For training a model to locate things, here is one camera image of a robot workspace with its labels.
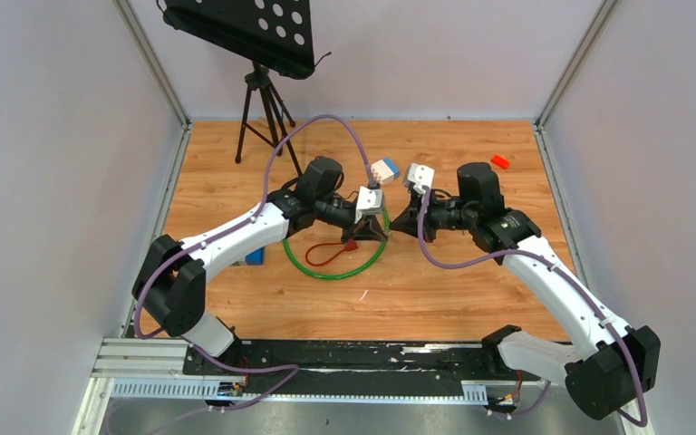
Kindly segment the green cable lock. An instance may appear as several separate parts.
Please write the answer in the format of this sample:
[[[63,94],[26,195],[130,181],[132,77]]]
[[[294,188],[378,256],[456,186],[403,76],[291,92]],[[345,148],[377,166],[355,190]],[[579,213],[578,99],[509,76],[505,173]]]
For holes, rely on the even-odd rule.
[[[380,223],[383,226],[383,228],[386,230],[386,233],[387,233],[388,238],[389,238],[388,232],[390,230],[391,221],[390,221],[387,210],[385,209],[380,214],[380,216],[382,217],[382,222],[380,222]],[[335,241],[335,242],[342,242],[341,236],[340,236],[339,240]],[[354,276],[361,274],[362,272],[364,272],[365,270],[367,270],[371,266],[373,266],[381,258],[382,254],[384,253],[384,251],[386,250],[386,247],[388,245],[388,239],[386,242],[382,242],[382,243],[377,242],[377,243],[378,243],[377,249],[364,263],[362,263],[360,266],[357,266],[357,267],[350,269],[346,272],[337,273],[337,274],[321,273],[321,272],[316,271],[317,267],[309,266],[305,261],[301,262],[294,254],[292,248],[290,247],[290,243],[287,239],[285,239],[282,242],[282,246],[283,246],[285,255],[288,258],[288,260],[290,261],[290,263],[297,270],[299,270],[300,272],[302,272],[306,276],[309,276],[309,277],[312,277],[312,278],[315,278],[318,280],[324,280],[324,281],[341,281],[341,280],[345,280],[345,279],[348,279],[348,278],[351,278],[351,277],[354,277]]]

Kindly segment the red cable lock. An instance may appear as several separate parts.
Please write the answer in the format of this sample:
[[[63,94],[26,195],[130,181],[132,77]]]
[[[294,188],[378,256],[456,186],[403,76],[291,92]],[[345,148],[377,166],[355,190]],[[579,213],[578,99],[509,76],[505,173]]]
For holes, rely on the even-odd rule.
[[[329,265],[339,256],[353,252],[358,248],[355,240],[343,242],[324,242],[310,246],[304,253],[305,262],[312,267]]]

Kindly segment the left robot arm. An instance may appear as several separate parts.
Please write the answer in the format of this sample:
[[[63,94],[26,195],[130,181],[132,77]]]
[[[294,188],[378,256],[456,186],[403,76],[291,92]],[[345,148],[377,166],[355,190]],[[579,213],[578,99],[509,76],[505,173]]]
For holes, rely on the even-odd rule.
[[[370,166],[370,181],[356,199],[338,194],[343,168],[319,156],[304,173],[274,190],[246,214],[201,235],[177,241],[156,238],[140,268],[132,295],[162,332],[182,337],[207,353],[207,363],[220,374],[234,372],[241,363],[236,336],[206,308],[206,286],[225,268],[245,256],[299,231],[315,221],[339,227],[342,240],[384,242],[378,221],[384,209],[382,185],[398,170],[382,159]]]

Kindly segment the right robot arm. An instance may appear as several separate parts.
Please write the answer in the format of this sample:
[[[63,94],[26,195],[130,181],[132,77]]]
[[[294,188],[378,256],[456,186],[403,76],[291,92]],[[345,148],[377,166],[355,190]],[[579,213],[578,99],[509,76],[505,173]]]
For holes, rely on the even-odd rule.
[[[644,394],[655,384],[661,341],[648,326],[632,327],[607,308],[569,270],[526,213],[506,206],[498,174],[486,162],[457,170],[458,195],[438,197],[434,169],[412,163],[403,185],[408,207],[391,230],[418,239],[426,259],[442,269],[461,269],[493,260],[527,286],[562,326],[571,343],[535,337],[515,325],[481,341],[481,365],[493,378],[512,371],[534,374],[566,389],[588,417],[620,414],[637,427],[648,424]],[[482,257],[442,263],[427,245],[440,230],[470,233]]]

